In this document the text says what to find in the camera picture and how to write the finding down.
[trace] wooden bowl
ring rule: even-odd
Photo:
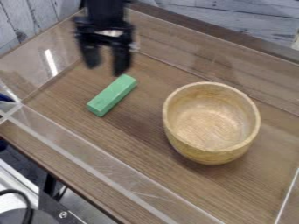
[[[163,105],[164,132],[191,160],[219,165],[239,158],[257,135],[257,107],[233,87],[197,82],[176,89]]]

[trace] robotic arm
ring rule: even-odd
[[[133,26],[124,20],[127,0],[87,0],[88,15],[75,17],[76,39],[89,69],[100,65],[100,47],[109,46],[113,75],[131,67]]]

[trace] green rectangular block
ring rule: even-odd
[[[96,115],[103,116],[127,96],[136,86],[136,79],[123,74],[88,102],[88,110]]]

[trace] bowl rim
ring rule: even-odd
[[[255,118],[256,118],[256,122],[255,122],[255,127],[251,131],[251,134],[248,135],[248,137],[240,142],[236,143],[235,145],[223,148],[223,149],[216,149],[216,150],[211,150],[211,149],[203,149],[199,145],[196,145],[196,143],[189,142],[188,140],[183,139],[176,132],[173,131],[173,129],[171,128],[171,125],[168,123],[168,105],[171,102],[171,99],[173,98],[173,96],[181,92],[185,88],[193,87],[193,86],[203,86],[203,85],[212,85],[212,86],[219,86],[221,88],[227,88],[228,90],[233,91],[235,93],[237,93],[243,99],[247,101],[247,103],[251,105],[251,108],[253,109],[253,113],[255,113]],[[257,106],[256,104],[252,102],[252,100],[249,99],[249,97],[241,92],[239,91],[236,88],[223,84],[223,83],[217,83],[213,81],[201,81],[201,82],[193,82],[191,84],[187,84],[181,87],[179,87],[176,90],[173,90],[173,92],[168,95],[164,103],[163,103],[163,124],[165,126],[165,128],[169,130],[171,134],[173,135],[173,137],[176,139],[179,139],[184,144],[189,145],[192,148],[201,150],[201,151],[208,151],[208,152],[220,152],[220,151],[233,151],[237,150],[240,148],[243,148],[245,145],[248,145],[252,140],[255,139],[256,135],[257,135],[257,131],[259,131],[259,127],[260,127],[260,114],[257,111]]]

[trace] wooden table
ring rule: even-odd
[[[85,104],[113,80],[108,51],[88,70],[69,20],[0,59],[1,82],[23,102],[1,137],[119,222],[275,223],[299,167],[298,52],[143,4],[131,19],[137,88],[103,118]],[[245,156],[215,166],[175,152],[161,121],[168,94],[204,80],[244,91],[261,115]],[[292,209],[278,223],[298,221]]]

